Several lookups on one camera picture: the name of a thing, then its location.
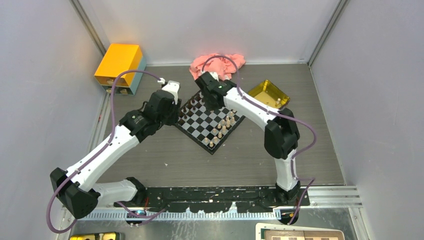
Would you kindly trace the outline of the gold tin tray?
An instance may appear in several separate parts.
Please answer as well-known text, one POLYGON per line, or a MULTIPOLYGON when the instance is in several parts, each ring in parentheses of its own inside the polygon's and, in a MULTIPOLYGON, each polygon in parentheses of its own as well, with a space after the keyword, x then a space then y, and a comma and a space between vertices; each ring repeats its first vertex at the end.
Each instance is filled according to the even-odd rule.
POLYGON ((249 90, 248 95, 259 102, 276 109, 282 109, 290 102, 290 97, 268 79, 262 81, 249 90), (281 99, 280 105, 276 105, 278 98, 281 99))

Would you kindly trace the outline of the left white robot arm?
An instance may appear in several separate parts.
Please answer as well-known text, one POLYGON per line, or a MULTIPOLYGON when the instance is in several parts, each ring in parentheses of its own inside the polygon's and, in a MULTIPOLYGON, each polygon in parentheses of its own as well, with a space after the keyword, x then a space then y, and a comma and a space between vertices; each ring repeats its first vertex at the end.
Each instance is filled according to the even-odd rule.
POLYGON ((86 157, 66 170, 54 169, 50 174, 57 198, 76 219, 89 215, 96 207, 117 202, 141 206, 146 188, 134 177, 119 182, 98 183, 98 179, 123 154, 154 135, 162 126, 178 121, 181 106, 177 90, 153 92, 141 109, 127 112, 107 139, 86 157))

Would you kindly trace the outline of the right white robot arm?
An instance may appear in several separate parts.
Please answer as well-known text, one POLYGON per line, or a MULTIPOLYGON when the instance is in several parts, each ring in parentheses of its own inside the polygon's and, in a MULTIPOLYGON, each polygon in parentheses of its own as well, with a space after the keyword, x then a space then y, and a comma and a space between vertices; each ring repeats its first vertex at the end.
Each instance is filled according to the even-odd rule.
POLYGON ((270 107, 248 95, 234 82, 219 80, 212 72, 204 72, 195 83, 208 110, 235 110, 261 128, 263 146, 275 162, 276 197, 281 204, 291 205, 300 192, 295 164, 300 133, 292 111, 270 107))

